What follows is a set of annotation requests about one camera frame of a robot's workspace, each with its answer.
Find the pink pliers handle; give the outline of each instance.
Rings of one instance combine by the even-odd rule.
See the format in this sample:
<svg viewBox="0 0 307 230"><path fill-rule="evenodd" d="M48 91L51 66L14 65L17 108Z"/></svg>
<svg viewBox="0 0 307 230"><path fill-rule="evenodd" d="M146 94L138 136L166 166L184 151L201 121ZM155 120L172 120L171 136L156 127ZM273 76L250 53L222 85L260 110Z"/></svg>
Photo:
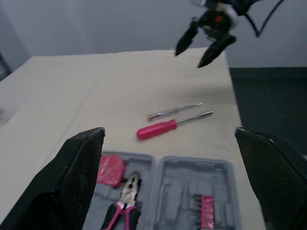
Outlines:
<svg viewBox="0 0 307 230"><path fill-rule="evenodd" d="M106 212L104 223L102 224L101 230L113 230L116 222L118 221L119 215L126 215L125 219L125 230L136 230L141 212L133 205L125 207L121 203L116 202L110 205Z"/></svg>

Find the screwdriver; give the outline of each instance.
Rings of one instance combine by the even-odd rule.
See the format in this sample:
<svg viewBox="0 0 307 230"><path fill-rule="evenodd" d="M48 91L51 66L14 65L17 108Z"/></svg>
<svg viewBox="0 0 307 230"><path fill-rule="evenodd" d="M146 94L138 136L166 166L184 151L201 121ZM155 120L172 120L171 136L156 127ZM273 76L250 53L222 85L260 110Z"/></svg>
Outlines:
<svg viewBox="0 0 307 230"><path fill-rule="evenodd" d="M208 117L212 114L212 111L208 111L206 113L202 113L202 114L198 114L196 116L190 117L190 118L186 118L180 121L176 121L176 120L170 120L170 121L166 121L166 122L160 122L157 124L154 124L152 126L147 126L145 128L140 128L136 135L138 137L138 139L140 140L146 140L149 138L152 138L154 136L158 136L160 134L166 133L172 129L176 129L178 124L182 124L186 121L191 121L191 120L196 120L196 119L201 119L204 117Z"/></svg>
<svg viewBox="0 0 307 230"><path fill-rule="evenodd" d="M193 108L195 106L200 106L200 105L202 105L202 103L190 104L190 105L179 107L179 108L176 107L176 108L173 108L173 109L168 109L168 110L160 111L160 112L148 115L147 116L147 120L148 121L152 121L153 119L169 116L169 115L172 115L172 114L176 114L179 111L190 109L190 108Z"/></svg>

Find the gray plastic tool case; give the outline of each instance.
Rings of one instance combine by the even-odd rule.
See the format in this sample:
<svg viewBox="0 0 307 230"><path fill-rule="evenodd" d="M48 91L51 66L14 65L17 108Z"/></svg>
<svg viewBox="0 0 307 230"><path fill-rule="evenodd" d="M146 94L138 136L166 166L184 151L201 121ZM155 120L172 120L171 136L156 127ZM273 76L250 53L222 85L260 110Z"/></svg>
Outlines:
<svg viewBox="0 0 307 230"><path fill-rule="evenodd" d="M141 174L137 197L141 216L137 230L196 230L200 216L193 195L213 195L216 230L241 230L236 183L230 163L204 158L168 156L156 168L153 157L124 152L125 177L133 171ZM83 230L100 230L106 211L119 198L122 186L97 184ZM114 230L124 230L121 218Z"/></svg>

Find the cable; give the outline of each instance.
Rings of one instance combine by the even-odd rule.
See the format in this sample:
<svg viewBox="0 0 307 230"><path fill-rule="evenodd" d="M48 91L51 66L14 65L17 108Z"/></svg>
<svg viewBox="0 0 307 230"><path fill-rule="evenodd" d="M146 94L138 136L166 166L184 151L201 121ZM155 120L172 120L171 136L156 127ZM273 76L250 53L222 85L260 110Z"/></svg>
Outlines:
<svg viewBox="0 0 307 230"><path fill-rule="evenodd" d="M252 20L252 18L250 17L250 15L248 13L246 13L244 16L246 17L246 19L248 20L248 22L251 24L251 26L253 27L256 37L260 37L260 35L262 34L265 26L267 25L269 19L272 17L272 15L274 14L274 12L277 10L277 8L282 4L284 0L280 0L275 7L271 10L271 12L269 13L269 15L266 17L266 19L264 20L264 23L262 24L262 27L260 29L260 31L257 29L254 21Z"/></svg>

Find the white table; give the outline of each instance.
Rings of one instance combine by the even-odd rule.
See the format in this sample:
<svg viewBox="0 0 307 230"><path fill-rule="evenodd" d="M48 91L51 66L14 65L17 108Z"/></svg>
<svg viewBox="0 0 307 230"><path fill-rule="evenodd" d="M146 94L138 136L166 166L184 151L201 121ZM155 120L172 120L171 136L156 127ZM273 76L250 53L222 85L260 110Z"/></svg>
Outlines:
<svg viewBox="0 0 307 230"><path fill-rule="evenodd" d="M3 80L0 107L13 117L0 126L0 220L66 139L105 127L105 150L144 152L157 160L177 155L230 161L242 227L264 230L234 137L240 119L225 55L197 69L203 51L190 49L177 58L173 51L34 57ZM203 106L174 117L214 114L137 141L135 132L148 125L148 114L198 102Z"/></svg>

